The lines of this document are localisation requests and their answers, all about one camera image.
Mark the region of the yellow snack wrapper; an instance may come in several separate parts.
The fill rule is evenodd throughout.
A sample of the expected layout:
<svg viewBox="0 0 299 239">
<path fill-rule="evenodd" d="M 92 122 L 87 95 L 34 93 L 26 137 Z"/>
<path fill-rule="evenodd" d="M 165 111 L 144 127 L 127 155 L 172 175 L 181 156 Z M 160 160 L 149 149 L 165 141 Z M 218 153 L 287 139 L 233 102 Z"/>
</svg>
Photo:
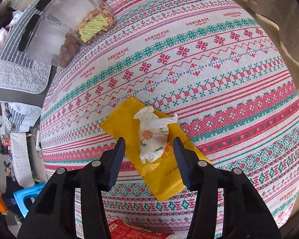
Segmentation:
<svg viewBox="0 0 299 239">
<path fill-rule="evenodd" d="M 135 97 L 116 107 L 100 127 L 115 139 L 124 138 L 126 157 L 159 201 L 185 188 L 173 151 L 176 137 L 200 160 L 208 160 L 178 125 L 176 114 L 168 116 L 152 106 L 145 106 Z"/>
</svg>

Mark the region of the white tissue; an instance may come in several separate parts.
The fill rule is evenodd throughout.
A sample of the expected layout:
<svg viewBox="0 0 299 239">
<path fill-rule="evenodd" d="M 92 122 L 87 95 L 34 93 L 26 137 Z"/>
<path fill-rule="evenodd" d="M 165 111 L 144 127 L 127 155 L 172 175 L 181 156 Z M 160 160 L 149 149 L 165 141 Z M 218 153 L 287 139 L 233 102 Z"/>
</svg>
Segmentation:
<svg viewBox="0 0 299 239">
<path fill-rule="evenodd" d="M 153 163 L 164 153 L 167 143 L 169 128 L 168 125 L 178 122 L 175 113 L 172 117 L 159 118 L 154 113 L 152 106 L 146 106 L 139 110 L 133 117 L 139 120 L 140 160 L 143 164 Z"/>
</svg>

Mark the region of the blue plastic stool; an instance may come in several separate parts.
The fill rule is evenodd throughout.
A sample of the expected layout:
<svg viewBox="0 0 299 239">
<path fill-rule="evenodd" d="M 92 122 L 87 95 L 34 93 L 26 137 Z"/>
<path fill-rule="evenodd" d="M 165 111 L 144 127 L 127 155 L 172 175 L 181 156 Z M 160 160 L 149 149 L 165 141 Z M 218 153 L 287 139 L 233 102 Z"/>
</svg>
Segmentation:
<svg viewBox="0 0 299 239">
<path fill-rule="evenodd" d="M 45 182 L 38 183 L 32 187 L 24 188 L 21 190 L 18 190 L 17 192 L 13 193 L 13 196 L 15 198 L 15 201 L 20 209 L 20 212 L 22 216 L 25 218 L 27 213 L 29 212 L 29 207 L 26 206 L 25 201 L 28 199 L 34 199 L 31 202 L 34 202 L 40 192 L 42 191 L 43 187 L 45 186 Z"/>
</svg>

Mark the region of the red snack package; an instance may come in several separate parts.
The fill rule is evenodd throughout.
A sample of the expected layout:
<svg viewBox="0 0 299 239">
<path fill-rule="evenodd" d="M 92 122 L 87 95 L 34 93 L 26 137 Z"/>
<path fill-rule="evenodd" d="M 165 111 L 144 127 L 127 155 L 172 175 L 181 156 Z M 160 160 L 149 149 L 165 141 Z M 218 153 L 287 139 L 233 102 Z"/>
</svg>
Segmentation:
<svg viewBox="0 0 299 239">
<path fill-rule="evenodd" d="M 150 229 L 128 224 L 122 220 L 115 220 L 108 225 L 113 239 L 170 239 L 177 238 L 175 234 L 165 234 Z"/>
</svg>

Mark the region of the grey striped sofa cover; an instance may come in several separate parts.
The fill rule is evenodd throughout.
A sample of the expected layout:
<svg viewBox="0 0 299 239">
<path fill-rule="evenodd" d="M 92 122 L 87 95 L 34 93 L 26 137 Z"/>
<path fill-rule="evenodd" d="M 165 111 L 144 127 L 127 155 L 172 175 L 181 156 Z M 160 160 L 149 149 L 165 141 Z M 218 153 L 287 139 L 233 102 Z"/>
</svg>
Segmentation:
<svg viewBox="0 0 299 239">
<path fill-rule="evenodd" d="M 56 73 L 56 67 L 29 59 L 18 45 L 34 14 L 31 5 L 12 27 L 0 51 L 0 101 L 42 106 Z"/>
</svg>

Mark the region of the patterned striped tablecloth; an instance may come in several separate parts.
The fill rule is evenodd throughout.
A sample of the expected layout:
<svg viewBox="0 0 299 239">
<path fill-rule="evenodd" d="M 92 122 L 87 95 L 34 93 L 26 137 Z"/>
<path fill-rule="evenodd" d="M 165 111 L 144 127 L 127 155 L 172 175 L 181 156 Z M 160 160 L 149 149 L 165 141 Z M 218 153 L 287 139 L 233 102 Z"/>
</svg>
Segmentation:
<svg viewBox="0 0 299 239">
<path fill-rule="evenodd" d="M 299 97 L 274 42 L 233 0 L 109 0 L 116 24 L 59 69 L 41 115 L 47 176 L 115 145 L 122 102 L 178 116 L 212 164 L 241 168 L 278 227 L 299 191 Z"/>
</svg>

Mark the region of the short clear jar black lid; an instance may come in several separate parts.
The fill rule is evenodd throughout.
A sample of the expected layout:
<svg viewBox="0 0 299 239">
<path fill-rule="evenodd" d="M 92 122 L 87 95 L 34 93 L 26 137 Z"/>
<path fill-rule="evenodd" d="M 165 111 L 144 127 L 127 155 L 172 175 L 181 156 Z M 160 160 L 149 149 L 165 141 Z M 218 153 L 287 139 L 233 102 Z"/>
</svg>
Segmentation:
<svg viewBox="0 0 299 239">
<path fill-rule="evenodd" d="M 34 14 L 21 36 L 18 50 L 34 61 L 66 68 L 80 47 L 76 31 L 52 15 Z"/>
</svg>

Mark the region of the tall clear jar black lid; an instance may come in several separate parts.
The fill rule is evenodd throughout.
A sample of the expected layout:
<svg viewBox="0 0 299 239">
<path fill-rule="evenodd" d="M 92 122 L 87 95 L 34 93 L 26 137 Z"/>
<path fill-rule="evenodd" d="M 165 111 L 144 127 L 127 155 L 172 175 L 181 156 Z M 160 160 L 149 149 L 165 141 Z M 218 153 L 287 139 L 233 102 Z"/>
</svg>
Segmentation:
<svg viewBox="0 0 299 239">
<path fill-rule="evenodd" d="M 84 43 L 90 43 L 115 25 L 115 16 L 104 0 L 39 0 L 36 9 L 65 24 Z"/>
</svg>

